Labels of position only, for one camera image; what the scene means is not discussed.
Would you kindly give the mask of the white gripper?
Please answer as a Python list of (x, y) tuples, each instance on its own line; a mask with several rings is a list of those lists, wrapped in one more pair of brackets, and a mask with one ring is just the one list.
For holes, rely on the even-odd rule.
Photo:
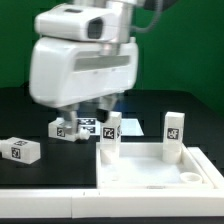
[(38, 40), (34, 46), (30, 95), (39, 104), (60, 108), (66, 134), (78, 132), (79, 105), (75, 103), (100, 97), (96, 118), (105, 123), (117, 102), (114, 93), (128, 90), (136, 82), (135, 42), (123, 44), (116, 56), (101, 56), (100, 50), (98, 43), (49, 37)]

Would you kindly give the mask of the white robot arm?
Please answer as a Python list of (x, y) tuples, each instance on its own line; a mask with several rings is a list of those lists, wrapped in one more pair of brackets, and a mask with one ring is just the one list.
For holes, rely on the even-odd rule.
[(68, 134), (83, 132), (76, 115), (83, 101), (97, 99), (97, 118), (105, 122), (116, 95), (136, 82), (138, 46), (131, 34), (151, 31), (163, 5), (164, 0), (74, 0), (37, 15), (33, 100), (61, 111)]

